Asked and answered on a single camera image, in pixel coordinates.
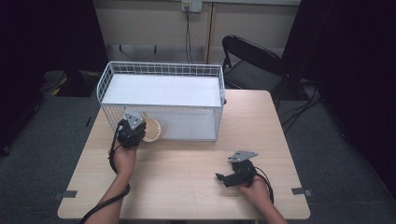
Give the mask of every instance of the tan circular object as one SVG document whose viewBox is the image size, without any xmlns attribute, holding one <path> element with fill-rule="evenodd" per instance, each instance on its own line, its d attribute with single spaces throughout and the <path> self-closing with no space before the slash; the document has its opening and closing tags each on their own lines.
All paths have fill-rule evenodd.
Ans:
<svg viewBox="0 0 396 224">
<path fill-rule="evenodd" d="M 146 133 L 143 141 L 154 142 L 160 139 L 163 135 L 163 126 L 161 125 L 161 123 L 156 119 L 149 118 L 146 112 L 141 112 L 140 116 L 142 116 L 142 118 L 146 122 Z"/>
</svg>

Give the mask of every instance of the gray carpet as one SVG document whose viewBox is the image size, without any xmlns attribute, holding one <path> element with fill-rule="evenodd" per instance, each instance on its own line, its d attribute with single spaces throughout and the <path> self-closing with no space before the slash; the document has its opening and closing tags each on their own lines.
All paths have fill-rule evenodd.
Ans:
<svg viewBox="0 0 396 224">
<path fill-rule="evenodd" d="M 304 103 L 282 102 L 278 114 Z M 0 158 L 1 224 L 78 223 L 57 217 L 53 195 L 67 188 L 99 108 L 95 94 L 44 97 L 10 155 Z M 396 223 L 396 203 L 325 104 L 305 111 L 286 138 L 303 187 L 314 194 L 307 197 L 311 217 L 290 223 Z"/>
</svg>

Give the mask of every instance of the wooden table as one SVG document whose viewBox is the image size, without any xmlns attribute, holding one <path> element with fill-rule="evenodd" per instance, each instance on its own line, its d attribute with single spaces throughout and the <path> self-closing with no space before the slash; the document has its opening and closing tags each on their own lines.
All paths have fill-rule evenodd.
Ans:
<svg viewBox="0 0 396 224">
<path fill-rule="evenodd" d="M 226 91 L 216 142 L 142 142 L 120 218 L 125 219 L 262 219 L 237 188 L 225 188 L 215 173 L 233 173 L 228 158 L 237 149 L 258 152 L 250 159 L 268 175 L 275 205 L 287 219 L 306 219 L 310 211 L 300 188 L 288 144 L 267 91 Z M 67 190 L 60 218 L 82 218 L 115 177 L 107 159 L 113 131 L 99 111 Z"/>
</svg>

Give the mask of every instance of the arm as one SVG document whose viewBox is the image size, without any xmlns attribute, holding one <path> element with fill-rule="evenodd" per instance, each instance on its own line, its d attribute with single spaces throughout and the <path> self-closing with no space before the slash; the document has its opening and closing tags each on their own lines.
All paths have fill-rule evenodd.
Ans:
<svg viewBox="0 0 396 224">
<path fill-rule="evenodd" d="M 245 186 L 238 186 L 238 188 L 260 210 L 268 224 L 288 223 L 272 204 L 263 179 L 255 176 L 249 188 Z"/>
<path fill-rule="evenodd" d="M 123 193 L 134 172 L 136 162 L 137 147 L 123 148 L 119 147 L 114 154 L 114 163 L 118 173 L 112 184 L 108 188 L 103 198 L 99 201 L 102 203 L 114 196 Z M 123 199 L 120 199 L 109 206 L 106 206 L 94 213 L 85 223 L 118 223 L 120 219 L 120 210 Z"/>
</svg>

